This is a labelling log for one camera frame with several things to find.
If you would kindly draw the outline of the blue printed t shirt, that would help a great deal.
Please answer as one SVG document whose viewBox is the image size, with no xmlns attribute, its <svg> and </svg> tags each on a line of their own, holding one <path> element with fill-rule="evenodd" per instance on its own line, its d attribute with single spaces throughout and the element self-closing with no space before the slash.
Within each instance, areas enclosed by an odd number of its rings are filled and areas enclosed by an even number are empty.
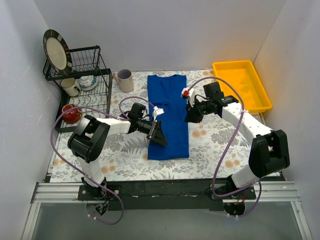
<svg viewBox="0 0 320 240">
<path fill-rule="evenodd" d="M 189 157 L 189 128 L 185 122 L 187 101 L 181 93 L 187 87 L 185 75 L 147 77 L 148 100 L 164 113 L 156 119 L 161 121 L 161 129 L 167 146 L 154 142 L 148 145 L 149 160 L 173 160 Z"/>
</svg>

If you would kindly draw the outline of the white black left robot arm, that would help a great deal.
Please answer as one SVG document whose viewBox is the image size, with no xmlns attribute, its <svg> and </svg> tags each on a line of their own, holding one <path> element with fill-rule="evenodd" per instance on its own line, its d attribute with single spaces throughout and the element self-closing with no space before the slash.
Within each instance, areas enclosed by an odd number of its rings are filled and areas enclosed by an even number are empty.
<svg viewBox="0 0 320 240">
<path fill-rule="evenodd" d="M 144 119 L 147 116 L 147 107 L 134 103 L 129 111 L 116 118 L 95 118 L 86 115 L 75 128 L 67 146 L 80 162 L 81 170 L 84 172 L 81 181 L 85 191 L 95 200 L 101 200 L 107 195 L 107 181 L 98 161 L 107 137 L 138 131 L 146 134 L 147 140 L 151 143 L 168 145 L 161 121 L 157 120 L 165 111 L 156 106 L 152 109 L 151 121 Z"/>
</svg>

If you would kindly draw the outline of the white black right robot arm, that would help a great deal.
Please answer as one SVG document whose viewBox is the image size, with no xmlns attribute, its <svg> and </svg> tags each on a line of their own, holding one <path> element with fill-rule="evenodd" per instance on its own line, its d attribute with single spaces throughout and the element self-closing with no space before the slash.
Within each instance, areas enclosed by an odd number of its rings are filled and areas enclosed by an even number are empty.
<svg viewBox="0 0 320 240">
<path fill-rule="evenodd" d="M 223 186 L 211 187 L 215 198 L 237 199 L 260 179 L 290 166 L 288 138 L 283 130 L 273 130 L 245 110 L 240 96 L 224 95 L 217 81 L 204 85 L 205 98 L 197 100 L 194 87 L 184 88 L 181 97 L 187 100 L 186 123 L 200 123 L 205 115 L 215 114 L 235 127 L 227 146 L 237 133 L 250 144 L 248 163 L 227 177 Z"/>
</svg>

